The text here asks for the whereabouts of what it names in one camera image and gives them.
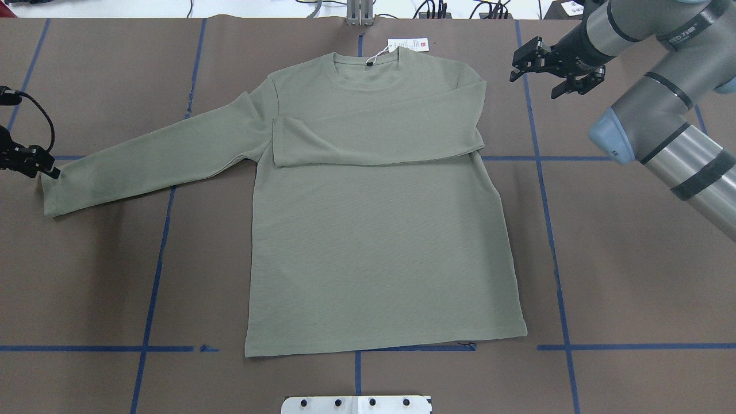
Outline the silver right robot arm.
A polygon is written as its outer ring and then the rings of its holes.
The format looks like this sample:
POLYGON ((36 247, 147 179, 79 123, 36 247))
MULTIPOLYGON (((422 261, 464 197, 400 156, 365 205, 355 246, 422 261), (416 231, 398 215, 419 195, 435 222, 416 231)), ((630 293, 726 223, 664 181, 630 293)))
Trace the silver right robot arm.
POLYGON ((512 58, 511 82, 549 73, 550 92, 584 95, 604 81, 605 65, 654 37, 667 55, 589 128, 616 163, 639 162, 678 199, 734 239, 734 155, 685 116, 714 91, 734 92, 733 1, 583 1, 584 16, 554 45, 534 37, 512 58))

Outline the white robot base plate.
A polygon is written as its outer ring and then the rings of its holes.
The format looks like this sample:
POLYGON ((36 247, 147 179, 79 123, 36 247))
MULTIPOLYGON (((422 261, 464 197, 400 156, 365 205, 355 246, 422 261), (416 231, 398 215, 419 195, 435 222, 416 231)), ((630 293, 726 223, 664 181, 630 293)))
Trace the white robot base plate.
POLYGON ((297 396, 287 398, 281 413, 432 413, 430 396, 297 396))

